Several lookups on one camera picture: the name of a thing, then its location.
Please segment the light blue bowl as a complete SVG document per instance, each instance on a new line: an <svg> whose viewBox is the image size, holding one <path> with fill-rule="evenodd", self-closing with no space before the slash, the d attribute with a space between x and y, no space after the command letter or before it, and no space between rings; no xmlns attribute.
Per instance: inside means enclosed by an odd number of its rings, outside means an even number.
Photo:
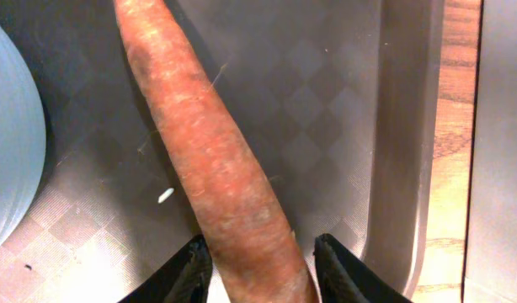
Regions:
<svg viewBox="0 0 517 303"><path fill-rule="evenodd" d="M45 150L45 116L38 89L0 26L0 246L34 200Z"/></svg>

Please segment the orange carrot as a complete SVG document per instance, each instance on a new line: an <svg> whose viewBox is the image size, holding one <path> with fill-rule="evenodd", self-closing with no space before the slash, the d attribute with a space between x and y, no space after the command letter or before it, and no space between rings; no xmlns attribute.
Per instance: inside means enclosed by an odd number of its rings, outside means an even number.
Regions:
<svg viewBox="0 0 517 303"><path fill-rule="evenodd" d="M161 0L115 0L133 75L233 302L315 302L285 213Z"/></svg>

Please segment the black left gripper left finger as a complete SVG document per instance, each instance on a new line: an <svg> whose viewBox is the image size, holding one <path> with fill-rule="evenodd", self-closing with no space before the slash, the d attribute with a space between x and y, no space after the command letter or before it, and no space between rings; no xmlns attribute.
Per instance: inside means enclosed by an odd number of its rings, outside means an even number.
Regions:
<svg viewBox="0 0 517 303"><path fill-rule="evenodd" d="M206 303L212 274L209 249L198 235L120 303Z"/></svg>

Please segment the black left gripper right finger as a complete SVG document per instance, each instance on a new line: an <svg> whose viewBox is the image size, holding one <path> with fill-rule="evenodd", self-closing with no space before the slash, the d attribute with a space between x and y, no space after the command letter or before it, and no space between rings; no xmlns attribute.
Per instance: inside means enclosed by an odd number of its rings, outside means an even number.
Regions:
<svg viewBox="0 0 517 303"><path fill-rule="evenodd" d="M313 255L323 303L411 303L331 234L315 238Z"/></svg>

